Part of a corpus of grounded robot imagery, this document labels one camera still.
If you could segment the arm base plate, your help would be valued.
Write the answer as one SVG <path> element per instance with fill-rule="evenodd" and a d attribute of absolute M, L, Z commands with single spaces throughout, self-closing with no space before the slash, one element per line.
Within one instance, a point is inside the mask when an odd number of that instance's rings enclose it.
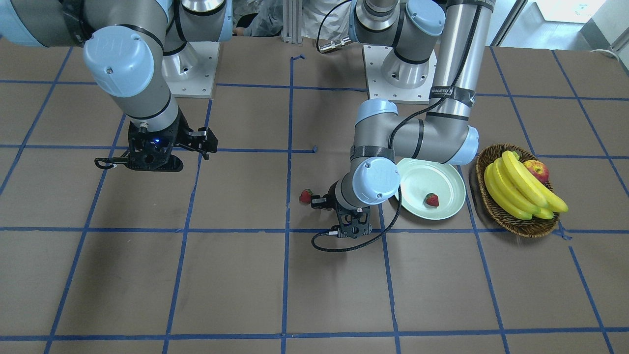
<path fill-rule="evenodd" d="M 164 54 L 162 74 L 174 97 L 213 97 L 220 47 L 219 42 L 187 42 Z"/>
<path fill-rule="evenodd" d="M 437 58 L 434 50 L 427 62 L 403 62 L 386 46 L 364 45 L 363 56 L 369 99 L 396 104 L 427 105 Z"/>

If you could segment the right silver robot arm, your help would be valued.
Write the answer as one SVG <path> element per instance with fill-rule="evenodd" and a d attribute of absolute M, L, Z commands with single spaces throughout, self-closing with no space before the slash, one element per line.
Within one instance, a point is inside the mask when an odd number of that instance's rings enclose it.
<path fill-rule="evenodd" d="M 130 119 L 128 150 L 96 158 L 97 168 L 178 172 L 173 148 L 208 160 L 218 139 L 189 127 L 169 83 L 199 71 L 193 42 L 231 38 L 232 15 L 229 0 L 3 0 L 1 34 L 22 46 L 83 48 L 93 79 Z"/>

